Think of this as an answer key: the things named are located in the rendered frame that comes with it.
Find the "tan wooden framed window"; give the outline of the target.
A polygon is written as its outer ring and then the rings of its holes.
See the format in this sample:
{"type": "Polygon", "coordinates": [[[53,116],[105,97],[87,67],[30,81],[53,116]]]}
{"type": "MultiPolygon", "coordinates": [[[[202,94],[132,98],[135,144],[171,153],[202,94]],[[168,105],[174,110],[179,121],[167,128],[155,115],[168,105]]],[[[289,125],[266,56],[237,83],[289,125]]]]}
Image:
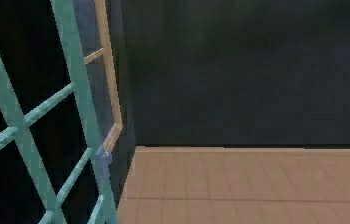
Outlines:
{"type": "Polygon", "coordinates": [[[97,123],[106,152],[123,130],[106,0],[73,0],[97,123]]]}

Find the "teal framed window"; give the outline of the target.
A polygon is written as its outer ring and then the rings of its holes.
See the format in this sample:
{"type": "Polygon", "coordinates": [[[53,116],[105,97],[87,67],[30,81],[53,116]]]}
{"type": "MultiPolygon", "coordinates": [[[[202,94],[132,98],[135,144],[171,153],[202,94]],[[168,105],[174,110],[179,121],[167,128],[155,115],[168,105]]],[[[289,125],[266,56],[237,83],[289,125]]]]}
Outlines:
{"type": "Polygon", "coordinates": [[[119,224],[109,173],[105,169],[105,165],[110,159],[105,148],[101,145],[73,0],[49,1],[58,28],[70,83],[30,112],[24,113],[0,57],[0,110],[7,123],[7,128],[0,132],[0,150],[10,142],[16,143],[45,208],[45,213],[38,224],[67,224],[61,205],[87,164],[92,165],[99,191],[87,224],[119,224]],[[61,189],[54,191],[32,137],[30,126],[69,95],[75,96],[87,149],[61,189]]]}

